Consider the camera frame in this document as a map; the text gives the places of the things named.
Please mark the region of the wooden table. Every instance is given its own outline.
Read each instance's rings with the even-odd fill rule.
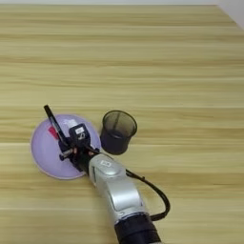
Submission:
[[[45,104],[98,130],[112,109],[136,118],[115,158],[169,196],[165,243],[244,242],[244,31],[217,7],[1,5],[0,64],[1,244],[117,243],[87,177],[33,164]]]

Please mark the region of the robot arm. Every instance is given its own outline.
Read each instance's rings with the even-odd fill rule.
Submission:
[[[94,156],[89,164],[91,182],[107,203],[119,243],[161,243],[126,169],[103,153]]]
[[[152,220],[161,219],[169,212],[167,196],[145,178],[127,171],[120,163],[93,149],[84,124],[70,128],[70,137],[66,137],[49,106],[44,108],[59,138],[60,159],[68,158],[78,171],[88,174],[107,203],[119,244],[160,244]],[[167,203],[166,211],[149,216],[138,190],[127,175],[151,186]]]

